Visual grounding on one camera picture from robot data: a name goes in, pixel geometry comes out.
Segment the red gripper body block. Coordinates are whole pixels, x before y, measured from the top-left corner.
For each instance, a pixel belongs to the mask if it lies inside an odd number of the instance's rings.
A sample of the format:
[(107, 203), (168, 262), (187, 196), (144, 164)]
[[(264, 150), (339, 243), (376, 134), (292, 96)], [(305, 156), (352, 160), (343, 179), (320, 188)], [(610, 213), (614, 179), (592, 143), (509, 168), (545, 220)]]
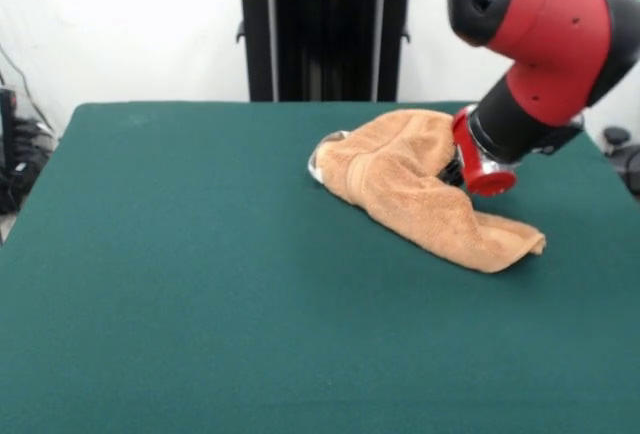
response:
[(515, 185), (515, 167), (488, 153), (471, 130), (474, 108), (462, 108), (455, 114), (452, 126), (456, 159), (463, 184), (470, 194), (491, 197)]

